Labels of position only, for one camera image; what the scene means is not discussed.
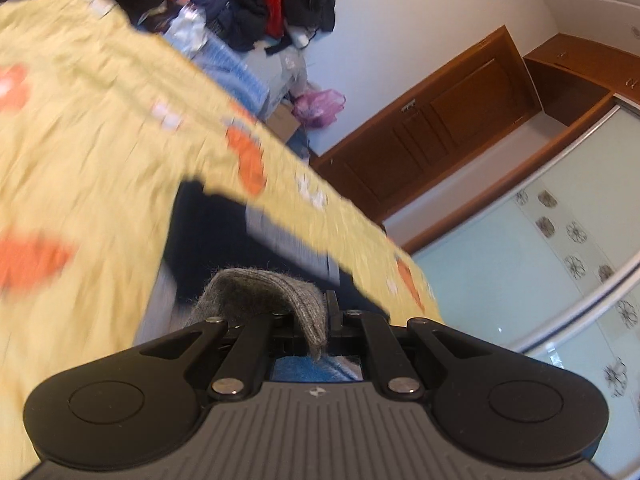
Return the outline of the grey navy knit sweater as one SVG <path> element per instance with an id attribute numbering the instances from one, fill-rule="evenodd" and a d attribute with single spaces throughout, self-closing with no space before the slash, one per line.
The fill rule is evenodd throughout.
<path id="1" fill-rule="evenodd" d="M 186 313 L 216 272 L 240 268 L 281 273 L 313 284 L 321 299 L 334 292 L 343 311 L 383 314 L 329 254 L 311 249 L 257 207 L 220 194 L 207 195 L 196 181 L 183 182 L 178 188 L 163 263 L 175 279 L 177 300 Z"/>

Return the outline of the dark clothes pile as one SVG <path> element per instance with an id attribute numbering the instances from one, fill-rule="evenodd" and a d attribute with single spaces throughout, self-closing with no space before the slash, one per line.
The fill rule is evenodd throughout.
<path id="1" fill-rule="evenodd" d="M 311 35 L 334 31 L 335 0 L 191 0 L 205 13 L 206 26 L 236 52 L 253 50 L 271 38 L 275 54 L 290 46 L 291 29 Z"/>

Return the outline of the frosted glass wardrobe door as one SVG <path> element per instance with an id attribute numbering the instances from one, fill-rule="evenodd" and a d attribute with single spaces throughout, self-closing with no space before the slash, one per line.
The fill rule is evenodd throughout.
<path id="1" fill-rule="evenodd" d="M 558 157 L 414 261 L 449 326 L 565 368 L 610 410 L 594 460 L 639 474 L 639 110 L 618 100 Z"/>

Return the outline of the brown wooden door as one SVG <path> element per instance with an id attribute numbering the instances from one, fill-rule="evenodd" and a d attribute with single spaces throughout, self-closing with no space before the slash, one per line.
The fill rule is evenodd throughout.
<path id="1" fill-rule="evenodd" d="M 314 156 L 311 166 L 382 223 L 540 110 L 520 52 L 501 26 Z"/>

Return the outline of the yellow cartoon print quilt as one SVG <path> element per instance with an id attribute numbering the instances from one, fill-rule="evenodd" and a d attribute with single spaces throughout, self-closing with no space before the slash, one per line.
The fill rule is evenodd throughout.
<path id="1" fill-rule="evenodd" d="M 423 272 L 168 42 L 110 0 L 1 7 L 1 474 L 37 457 L 40 382 L 127 348 L 179 185 L 200 181 L 335 261 L 393 323 L 440 317 Z"/>

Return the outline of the brown overhead cabinet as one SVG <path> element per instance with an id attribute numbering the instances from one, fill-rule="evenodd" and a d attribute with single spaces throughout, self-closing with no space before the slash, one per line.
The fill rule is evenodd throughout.
<path id="1" fill-rule="evenodd" d="M 611 93 L 639 101 L 637 55 L 557 34 L 524 58 L 544 114 L 570 126 Z"/>

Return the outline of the pink plastic bag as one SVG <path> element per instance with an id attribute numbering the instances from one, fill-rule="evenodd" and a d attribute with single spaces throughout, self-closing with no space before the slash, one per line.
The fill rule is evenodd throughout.
<path id="1" fill-rule="evenodd" d="M 294 103 L 294 117 L 307 129 L 323 129 L 337 121 L 346 98 L 333 89 L 308 92 Z"/>

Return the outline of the light blue knit sweater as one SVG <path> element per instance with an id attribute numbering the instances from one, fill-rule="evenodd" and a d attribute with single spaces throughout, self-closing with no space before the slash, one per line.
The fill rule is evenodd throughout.
<path id="1" fill-rule="evenodd" d="M 192 61 L 250 114 L 264 118 L 269 88 L 228 44 L 208 34 L 206 44 L 194 54 Z"/>

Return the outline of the white plastic bag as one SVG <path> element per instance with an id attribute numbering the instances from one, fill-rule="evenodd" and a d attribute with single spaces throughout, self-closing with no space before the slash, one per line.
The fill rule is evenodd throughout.
<path id="1" fill-rule="evenodd" d="M 187 58 L 193 58 L 207 42 L 206 14 L 195 6 L 184 6 L 163 37 L 171 47 Z"/>

